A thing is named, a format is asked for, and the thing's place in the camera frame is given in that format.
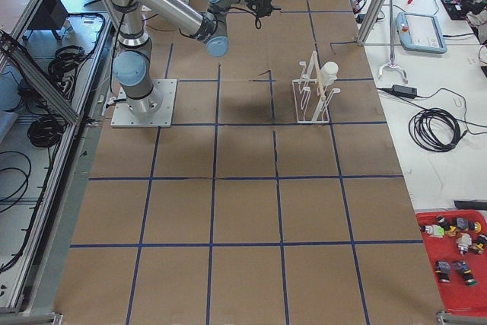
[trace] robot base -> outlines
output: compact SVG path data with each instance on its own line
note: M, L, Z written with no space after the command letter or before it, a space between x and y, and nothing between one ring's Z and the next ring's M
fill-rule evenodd
M163 95L161 107L154 113L136 115L125 103L115 106L112 127L170 127L173 120L174 100L176 99L176 79L154 79L154 87ZM125 99L125 91L120 89L119 99Z

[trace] floor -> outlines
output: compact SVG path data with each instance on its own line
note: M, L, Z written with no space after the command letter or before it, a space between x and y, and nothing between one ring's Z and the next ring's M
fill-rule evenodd
M228 15L214 59L150 21L170 129L105 116L55 311L88 324L435 324L442 309L349 0ZM204 0L192 0L204 10ZM291 80L336 61L332 122L299 126Z

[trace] blue tablet device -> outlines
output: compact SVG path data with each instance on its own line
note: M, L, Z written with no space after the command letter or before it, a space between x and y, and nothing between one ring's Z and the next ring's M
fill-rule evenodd
M397 33L403 47L424 53L445 53L447 45L434 15L400 12L396 18Z

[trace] red tray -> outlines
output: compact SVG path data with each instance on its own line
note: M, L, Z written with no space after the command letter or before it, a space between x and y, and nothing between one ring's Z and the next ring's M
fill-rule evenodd
M469 221L477 221L482 225L481 233L487 234L487 224L484 217L474 210L464 209L460 211L424 212L416 215L420 225L437 224L435 217L442 215L448 221L456 217L463 217ZM477 238L475 232L469 231L472 240ZM451 269L450 283L438 281L441 300L447 312L463 316L487 317L487 250L482 254L467 253L462 256L457 249L455 237L444 236L442 239L430 237L422 233L423 241L428 251L429 261L434 273L434 264L437 260L446 260L451 265L456 260L465 260L472 274L478 282L477 285L467 286L462 276Z

